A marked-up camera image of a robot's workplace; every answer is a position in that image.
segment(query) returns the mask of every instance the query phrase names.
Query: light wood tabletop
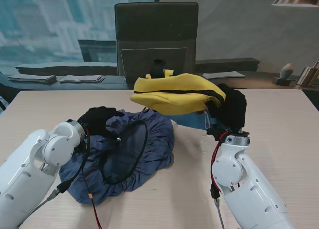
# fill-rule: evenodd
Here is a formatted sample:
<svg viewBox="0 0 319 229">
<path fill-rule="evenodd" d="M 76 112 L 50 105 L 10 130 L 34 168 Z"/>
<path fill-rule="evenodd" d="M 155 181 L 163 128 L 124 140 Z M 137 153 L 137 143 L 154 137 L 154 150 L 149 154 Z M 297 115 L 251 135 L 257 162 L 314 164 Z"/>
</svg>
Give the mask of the light wood tabletop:
<svg viewBox="0 0 319 229">
<path fill-rule="evenodd" d="M 300 90 L 242 90 L 247 98 L 245 130 L 249 155 L 287 205 L 297 229 L 319 227 L 319 113 Z M 130 90 L 24 91 L 0 117 L 0 164 L 37 129 L 78 119 L 88 108 L 131 112 Z M 174 126 L 175 162 L 133 192 L 108 198 L 97 207 L 104 229 L 220 229 L 210 196 L 210 158 L 216 146 L 205 131 Z M 60 182 L 56 179 L 53 187 Z M 227 229 L 239 228 L 221 199 Z M 96 229 L 93 209 L 67 192 L 28 218 L 22 229 Z"/>
</svg>

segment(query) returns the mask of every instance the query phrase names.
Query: chair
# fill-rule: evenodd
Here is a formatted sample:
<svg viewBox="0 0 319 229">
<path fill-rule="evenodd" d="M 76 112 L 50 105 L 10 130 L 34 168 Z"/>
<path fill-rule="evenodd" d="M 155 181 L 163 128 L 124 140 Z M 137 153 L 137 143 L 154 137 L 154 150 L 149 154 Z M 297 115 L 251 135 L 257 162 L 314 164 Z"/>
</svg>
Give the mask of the chair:
<svg viewBox="0 0 319 229">
<path fill-rule="evenodd" d="M 84 62 L 116 62 L 116 41 L 78 41 Z"/>
<path fill-rule="evenodd" d="M 260 61 L 254 58 L 234 58 L 196 61 L 195 73 L 257 71 Z"/>
<path fill-rule="evenodd" d="M 115 5 L 118 75 L 134 71 L 135 79 L 154 60 L 167 68 L 194 72 L 198 4 L 146 2 Z"/>
<path fill-rule="evenodd" d="M 16 97 L 16 95 L 20 91 L 21 90 L 19 90 L 19 89 L 8 87 L 8 86 L 5 86 L 2 83 L 0 83 L 0 95 L 9 103 L 11 103 L 13 101 L 14 97 Z M 2 101 L 0 101 L 0 107 L 3 110 L 6 110 L 6 107 Z"/>
<path fill-rule="evenodd" d="M 48 62 L 16 66 L 21 74 L 37 76 L 117 75 L 116 62 Z"/>
</svg>

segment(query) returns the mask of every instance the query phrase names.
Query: black glove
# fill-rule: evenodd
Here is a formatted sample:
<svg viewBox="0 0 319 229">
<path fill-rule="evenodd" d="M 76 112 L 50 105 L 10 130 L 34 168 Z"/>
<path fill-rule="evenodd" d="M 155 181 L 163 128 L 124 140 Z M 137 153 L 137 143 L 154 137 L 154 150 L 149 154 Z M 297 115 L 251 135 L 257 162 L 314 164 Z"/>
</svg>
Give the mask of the black glove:
<svg viewBox="0 0 319 229">
<path fill-rule="evenodd" d="M 226 84 L 219 84 L 218 87 L 226 94 L 226 101 L 219 108 L 213 101 L 207 101 L 209 114 L 231 130 L 239 131 L 245 126 L 247 105 L 245 95 Z"/>
<path fill-rule="evenodd" d="M 89 130 L 90 135 L 100 135 L 102 137 L 115 138 L 111 132 L 106 130 L 106 121 L 114 116 L 122 117 L 124 114 L 116 108 L 105 106 L 89 108 L 78 120 L 82 126 Z"/>
</svg>

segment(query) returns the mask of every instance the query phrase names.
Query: glass window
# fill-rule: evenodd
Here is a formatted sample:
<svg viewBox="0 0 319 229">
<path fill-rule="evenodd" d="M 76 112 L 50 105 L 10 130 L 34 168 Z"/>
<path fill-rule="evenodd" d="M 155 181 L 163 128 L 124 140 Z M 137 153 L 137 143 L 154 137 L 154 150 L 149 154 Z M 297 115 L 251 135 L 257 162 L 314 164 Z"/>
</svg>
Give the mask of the glass window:
<svg viewBox="0 0 319 229">
<path fill-rule="evenodd" d="M 23 63 L 83 62 L 78 40 L 115 41 L 114 5 L 136 1 L 154 0 L 0 0 L 0 71 L 16 74 Z M 116 52 L 95 55 L 114 62 Z"/>
</svg>

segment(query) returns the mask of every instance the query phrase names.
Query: gray wall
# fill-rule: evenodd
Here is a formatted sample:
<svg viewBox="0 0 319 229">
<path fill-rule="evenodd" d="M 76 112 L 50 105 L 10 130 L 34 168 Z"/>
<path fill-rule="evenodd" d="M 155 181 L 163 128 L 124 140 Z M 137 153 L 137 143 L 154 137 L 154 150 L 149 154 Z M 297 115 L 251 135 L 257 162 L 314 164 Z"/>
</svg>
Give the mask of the gray wall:
<svg viewBox="0 0 319 229">
<path fill-rule="evenodd" d="M 274 0 L 160 0 L 199 3 L 197 60 L 253 57 L 258 71 L 319 60 L 319 8 L 271 6 Z"/>
</svg>

